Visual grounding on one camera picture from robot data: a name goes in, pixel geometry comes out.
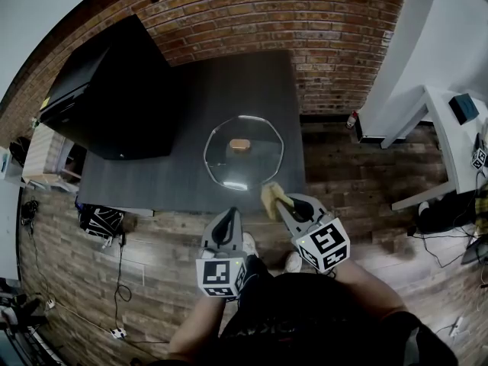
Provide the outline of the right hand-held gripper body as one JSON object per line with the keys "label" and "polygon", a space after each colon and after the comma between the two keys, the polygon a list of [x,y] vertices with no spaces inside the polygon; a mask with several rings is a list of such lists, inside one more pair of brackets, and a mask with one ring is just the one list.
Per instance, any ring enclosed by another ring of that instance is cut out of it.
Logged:
{"label": "right hand-held gripper body", "polygon": [[313,224],[294,244],[302,259],[320,273],[350,258],[350,239],[339,218]]}

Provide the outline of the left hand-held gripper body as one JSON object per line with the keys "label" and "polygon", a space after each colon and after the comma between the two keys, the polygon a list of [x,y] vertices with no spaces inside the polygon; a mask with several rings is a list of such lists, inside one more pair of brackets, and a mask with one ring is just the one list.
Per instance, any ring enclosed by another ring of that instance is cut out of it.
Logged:
{"label": "left hand-held gripper body", "polygon": [[198,287],[208,297],[237,299],[247,275],[246,259],[242,251],[204,249],[196,260]]}

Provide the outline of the yellow sponge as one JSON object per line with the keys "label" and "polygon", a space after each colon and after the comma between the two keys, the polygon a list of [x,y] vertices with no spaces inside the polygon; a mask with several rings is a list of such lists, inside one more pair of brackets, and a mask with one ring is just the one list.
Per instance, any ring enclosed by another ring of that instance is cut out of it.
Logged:
{"label": "yellow sponge", "polygon": [[261,200],[268,217],[273,221],[279,221],[281,219],[281,215],[277,208],[278,201],[282,201],[288,206],[294,207],[293,200],[284,193],[283,188],[275,181],[262,186]]}

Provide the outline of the person's left forearm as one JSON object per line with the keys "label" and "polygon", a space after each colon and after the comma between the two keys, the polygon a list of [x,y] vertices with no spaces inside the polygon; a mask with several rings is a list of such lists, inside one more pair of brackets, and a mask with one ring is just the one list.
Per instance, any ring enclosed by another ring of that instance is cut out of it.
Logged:
{"label": "person's left forearm", "polygon": [[168,360],[195,364],[217,337],[226,301],[202,296],[169,343]]}

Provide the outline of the person's right forearm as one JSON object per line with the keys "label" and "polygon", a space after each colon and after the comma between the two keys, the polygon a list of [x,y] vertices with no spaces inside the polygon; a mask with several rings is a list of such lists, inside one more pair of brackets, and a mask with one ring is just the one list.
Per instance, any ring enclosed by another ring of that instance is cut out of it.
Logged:
{"label": "person's right forearm", "polygon": [[353,260],[345,260],[335,269],[335,279],[377,319],[407,311],[405,303],[393,288]]}

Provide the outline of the person's left white shoe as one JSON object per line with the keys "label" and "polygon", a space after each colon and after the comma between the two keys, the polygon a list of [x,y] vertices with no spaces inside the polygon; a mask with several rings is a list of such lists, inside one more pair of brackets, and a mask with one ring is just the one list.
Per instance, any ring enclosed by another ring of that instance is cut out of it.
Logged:
{"label": "person's left white shoe", "polygon": [[242,234],[242,250],[247,256],[254,255],[255,257],[259,257],[255,239],[250,233],[244,232]]}

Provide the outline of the person's white shoe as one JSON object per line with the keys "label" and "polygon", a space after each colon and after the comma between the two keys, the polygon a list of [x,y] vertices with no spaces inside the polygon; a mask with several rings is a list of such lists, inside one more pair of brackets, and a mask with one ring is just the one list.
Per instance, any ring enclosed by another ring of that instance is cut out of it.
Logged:
{"label": "person's white shoe", "polygon": [[244,232],[242,234],[242,250],[247,256],[254,255],[255,257],[259,257],[255,239],[250,233]]}
{"label": "person's white shoe", "polygon": [[290,252],[287,255],[284,273],[299,273],[301,271],[303,259],[298,252]]}

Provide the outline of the person's right white shoe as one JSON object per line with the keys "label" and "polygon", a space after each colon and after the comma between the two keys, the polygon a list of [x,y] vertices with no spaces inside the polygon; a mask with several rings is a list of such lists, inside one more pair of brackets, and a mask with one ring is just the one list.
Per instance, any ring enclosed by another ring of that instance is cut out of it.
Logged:
{"label": "person's right white shoe", "polygon": [[301,271],[303,259],[298,252],[290,252],[287,255],[284,273],[299,273]]}

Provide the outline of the person's black shirt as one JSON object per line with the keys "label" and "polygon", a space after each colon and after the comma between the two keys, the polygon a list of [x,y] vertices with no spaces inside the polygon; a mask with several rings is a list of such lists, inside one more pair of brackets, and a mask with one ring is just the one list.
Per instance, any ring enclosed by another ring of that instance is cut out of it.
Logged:
{"label": "person's black shirt", "polygon": [[458,366],[411,312],[377,319],[332,275],[272,275],[254,255],[238,308],[195,364],[149,366]]}

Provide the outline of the black white patterned bag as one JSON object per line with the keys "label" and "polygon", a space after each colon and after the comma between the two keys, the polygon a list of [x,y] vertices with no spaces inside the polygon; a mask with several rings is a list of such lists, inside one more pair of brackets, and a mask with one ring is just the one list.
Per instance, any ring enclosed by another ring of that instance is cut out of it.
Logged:
{"label": "black white patterned bag", "polygon": [[109,207],[91,204],[76,205],[79,227],[87,234],[98,236],[105,240],[121,237],[124,239],[124,213]]}

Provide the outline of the white desk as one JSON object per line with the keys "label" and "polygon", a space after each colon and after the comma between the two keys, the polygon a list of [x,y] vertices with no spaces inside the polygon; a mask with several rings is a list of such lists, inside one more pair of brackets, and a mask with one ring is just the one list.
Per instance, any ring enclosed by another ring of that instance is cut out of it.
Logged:
{"label": "white desk", "polygon": [[473,102],[479,114],[475,119],[461,125],[448,105],[456,95],[456,92],[424,86],[419,100],[404,117],[388,128],[386,137],[380,143],[383,149],[388,148],[396,139],[407,136],[421,119],[430,117],[448,176],[448,180],[439,186],[391,204],[392,210],[415,206],[452,191],[458,194],[474,191],[484,181],[471,165],[471,159],[476,136],[488,119],[488,104],[474,98]]}

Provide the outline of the yellow plaid cloth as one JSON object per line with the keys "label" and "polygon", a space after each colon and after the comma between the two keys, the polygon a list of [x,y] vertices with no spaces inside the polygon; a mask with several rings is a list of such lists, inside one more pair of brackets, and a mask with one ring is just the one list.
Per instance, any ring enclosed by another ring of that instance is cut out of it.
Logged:
{"label": "yellow plaid cloth", "polygon": [[480,192],[475,198],[475,224],[480,235],[488,234],[488,191]]}

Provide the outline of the small black box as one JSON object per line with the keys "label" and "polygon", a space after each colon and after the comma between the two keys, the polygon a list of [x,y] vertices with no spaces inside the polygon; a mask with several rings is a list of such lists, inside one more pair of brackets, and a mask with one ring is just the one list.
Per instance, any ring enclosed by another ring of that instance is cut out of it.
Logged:
{"label": "small black box", "polygon": [[476,119],[479,115],[479,111],[468,93],[454,96],[448,104],[460,125]]}

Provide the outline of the beige cabinet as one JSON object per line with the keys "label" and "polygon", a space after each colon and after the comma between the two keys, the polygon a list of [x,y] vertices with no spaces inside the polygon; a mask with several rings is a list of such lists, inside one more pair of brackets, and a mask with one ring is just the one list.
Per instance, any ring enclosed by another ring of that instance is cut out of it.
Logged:
{"label": "beige cabinet", "polygon": [[56,173],[63,137],[44,124],[34,130],[22,177],[25,181],[35,181],[42,185],[53,185],[58,179]]}

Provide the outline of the black equipment rack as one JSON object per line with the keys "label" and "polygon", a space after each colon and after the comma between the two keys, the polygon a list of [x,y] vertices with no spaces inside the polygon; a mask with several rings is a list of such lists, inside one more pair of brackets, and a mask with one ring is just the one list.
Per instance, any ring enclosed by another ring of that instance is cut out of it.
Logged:
{"label": "black equipment rack", "polygon": [[47,350],[35,337],[37,329],[47,324],[40,311],[39,297],[28,297],[9,287],[0,278],[0,348],[11,346],[11,355],[0,355],[9,366],[56,366]]}

